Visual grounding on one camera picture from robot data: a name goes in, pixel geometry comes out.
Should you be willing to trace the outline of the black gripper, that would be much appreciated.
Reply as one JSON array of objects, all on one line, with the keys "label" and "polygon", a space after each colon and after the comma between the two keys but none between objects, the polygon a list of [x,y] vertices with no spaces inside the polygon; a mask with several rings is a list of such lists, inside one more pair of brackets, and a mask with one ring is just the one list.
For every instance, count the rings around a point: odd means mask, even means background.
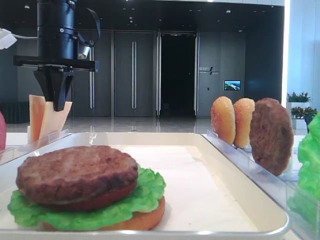
[{"label": "black gripper", "polygon": [[74,73],[44,67],[57,67],[73,71],[98,72],[100,62],[81,59],[53,59],[40,56],[14,55],[13,65],[38,68],[33,72],[47,102],[53,102],[56,112],[63,111]]}]

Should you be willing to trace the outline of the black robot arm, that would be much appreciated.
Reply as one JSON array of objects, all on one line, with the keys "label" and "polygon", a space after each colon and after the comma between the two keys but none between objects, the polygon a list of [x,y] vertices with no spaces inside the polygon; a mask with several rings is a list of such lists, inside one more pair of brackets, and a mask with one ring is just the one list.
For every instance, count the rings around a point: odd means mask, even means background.
[{"label": "black robot arm", "polygon": [[60,112],[65,107],[76,71],[97,72],[99,63],[79,59],[79,45],[92,48],[95,41],[86,41],[75,30],[76,1],[39,0],[37,2],[37,56],[15,55],[13,64],[33,67],[44,98]]}]

